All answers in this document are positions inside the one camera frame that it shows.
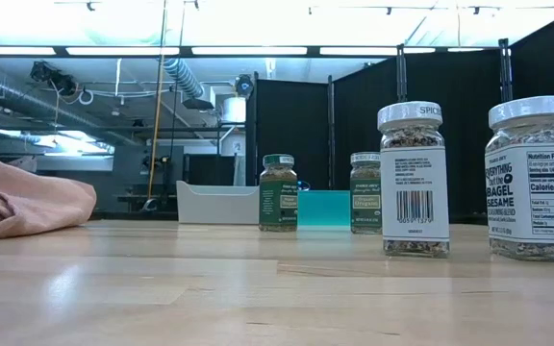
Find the pink cloth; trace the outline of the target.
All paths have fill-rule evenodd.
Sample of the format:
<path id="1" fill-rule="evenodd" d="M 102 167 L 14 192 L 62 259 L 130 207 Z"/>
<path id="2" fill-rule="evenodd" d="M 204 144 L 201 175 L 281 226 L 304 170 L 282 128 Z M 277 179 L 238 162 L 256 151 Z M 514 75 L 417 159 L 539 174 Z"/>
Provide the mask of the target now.
<path id="1" fill-rule="evenodd" d="M 0 161 L 0 239 L 81 225 L 96 201 L 92 185 L 40 176 Z"/>

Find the black curtain partition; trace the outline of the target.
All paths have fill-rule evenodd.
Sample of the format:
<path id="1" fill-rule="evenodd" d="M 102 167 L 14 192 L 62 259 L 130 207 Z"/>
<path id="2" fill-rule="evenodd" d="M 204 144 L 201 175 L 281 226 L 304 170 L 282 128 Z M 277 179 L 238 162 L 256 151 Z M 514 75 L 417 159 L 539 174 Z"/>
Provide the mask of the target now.
<path id="1" fill-rule="evenodd" d="M 511 51 L 514 97 L 554 95 L 554 21 Z M 450 219 L 479 221 L 488 112 L 501 102 L 499 53 L 413 55 L 406 68 L 408 98 L 442 108 Z M 246 182 L 257 182 L 264 155 L 286 153 L 313 189 L 347 190 L 351 154 L 379 148 L 377 112 L 396 102 L 396 79 L 396 61 L 388 59 L 331 86 L 260 80 L 246 106 Z"/>

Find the teal plastic bin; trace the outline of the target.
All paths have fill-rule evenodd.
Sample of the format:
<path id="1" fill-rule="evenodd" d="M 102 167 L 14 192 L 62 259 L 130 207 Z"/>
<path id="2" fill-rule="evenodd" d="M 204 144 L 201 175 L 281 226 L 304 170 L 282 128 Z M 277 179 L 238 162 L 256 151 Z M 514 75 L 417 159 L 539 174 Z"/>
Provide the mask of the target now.
<path id="1" fill-rule="evenodd" d="M 305 190 L 298 192 L 298 226 L 306 229 L 349 229 L 350 192 Z"/>

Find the yellow vertical pole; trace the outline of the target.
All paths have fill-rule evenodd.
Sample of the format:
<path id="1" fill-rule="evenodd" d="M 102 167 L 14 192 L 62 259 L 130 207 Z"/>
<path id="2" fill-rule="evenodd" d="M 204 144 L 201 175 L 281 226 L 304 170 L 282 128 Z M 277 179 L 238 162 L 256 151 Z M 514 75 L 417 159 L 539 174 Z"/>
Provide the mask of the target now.
<path id="1" fill-rule="evenodd" d="M 160 31 L 160 41 L 159 41 L 159 50 L 158 50 L 158 79 L 156 86 L 156 106 L 155 106 L 155 116 L 154 116 L 154 125 L 153 125 L 153 135 L 151 137 L 151 155 L 149 159 L 149 178 L 147 185 L 147 198 L 143 204 L 142 210 L 149 212 L 154 211 L 157 208 L 157 202 L 152 196 L 153 192 L 153 181 L 155 176 L 155 160 L 157 152 L 157 137 L 160 129 L 160 117 L 162 112 L 162 87 L 163 87 L 163 64 L 164 64 L 164 43 L 165 43 L 165 34 L 167 27 L 167 9 L 168 0 L 162 0 L 162 26 Z"/>

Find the white cylinder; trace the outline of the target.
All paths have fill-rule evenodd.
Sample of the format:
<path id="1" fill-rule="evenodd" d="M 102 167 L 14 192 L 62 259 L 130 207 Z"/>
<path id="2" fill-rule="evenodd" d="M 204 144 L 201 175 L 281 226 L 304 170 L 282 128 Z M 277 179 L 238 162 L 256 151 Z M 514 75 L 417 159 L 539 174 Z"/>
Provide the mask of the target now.
<path id="1" fill-rule="evenodd" d="M 222 120 L 228 123 L 244 123 L 246 121 L 246 99 L 244 97 L 225 99 Z"/>

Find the white plastic bin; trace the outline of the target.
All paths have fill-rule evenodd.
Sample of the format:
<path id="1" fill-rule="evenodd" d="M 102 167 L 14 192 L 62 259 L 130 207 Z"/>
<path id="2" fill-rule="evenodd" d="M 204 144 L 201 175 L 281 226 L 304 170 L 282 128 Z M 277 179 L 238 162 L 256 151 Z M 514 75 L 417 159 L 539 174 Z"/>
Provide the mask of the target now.
<path id="1" fill-rule="evenodd" d="M 257 225 L 257 186 L 190 185 L 176 182 L 178 220 L 183 224 Z"/>

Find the white-lid seasoning jar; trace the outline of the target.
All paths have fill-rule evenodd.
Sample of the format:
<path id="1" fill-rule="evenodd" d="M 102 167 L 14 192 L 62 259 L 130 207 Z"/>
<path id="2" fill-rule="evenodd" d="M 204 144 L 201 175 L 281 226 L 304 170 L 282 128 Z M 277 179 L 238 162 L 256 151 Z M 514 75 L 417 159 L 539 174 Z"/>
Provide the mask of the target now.
<path id="1" fill-rule="evenodd" d="M 384 251 L 445 258 L 450 232 L 441 106 L 402 102 L 380 109 L 377 117 Z"/>
<path id="2" fill-rule="evenodd" d="M 485 148 L 491 251 L 514 260 L 554 261 L 554 95 L 489 111 Z"/>

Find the green-lid oregano jar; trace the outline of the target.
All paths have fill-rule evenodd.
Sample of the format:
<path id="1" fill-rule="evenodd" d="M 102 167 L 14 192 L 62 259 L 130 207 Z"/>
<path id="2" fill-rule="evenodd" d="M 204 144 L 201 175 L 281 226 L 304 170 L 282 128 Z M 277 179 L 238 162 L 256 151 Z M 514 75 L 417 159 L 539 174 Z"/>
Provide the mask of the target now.
<path id="1" fill-rule="evenodd" d="M 350 230 L 378 235 L 382 232 L 380 153 L 353 153 L 350 164 Z"/>
<path id="2" fill-rule="evenodd" d="M 263 157 L 264 171 L 259 177 L 259 228 L 263 232 L 297 231 L 298 179 L 294 157 L 270 154 Z"/>

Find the black aluminium table frame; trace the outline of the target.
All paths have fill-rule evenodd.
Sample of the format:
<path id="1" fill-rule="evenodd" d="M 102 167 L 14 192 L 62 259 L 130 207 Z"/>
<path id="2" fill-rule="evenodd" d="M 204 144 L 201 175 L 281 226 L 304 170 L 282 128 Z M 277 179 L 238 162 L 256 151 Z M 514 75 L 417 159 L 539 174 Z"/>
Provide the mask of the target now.
<path id="1" fill-rule="evenodd" d="M 93 220 L 158 220 L 158 221 L 178 221 L 178 214 L 176 211 L 94 211 L 89 218 Z M 473 225 L 487 225 L 487 216 L 483 213 L 474 214 L 456 214 L 451 215 L 449 218 L 451 223 L 455 224 L 473 224 Z"/>

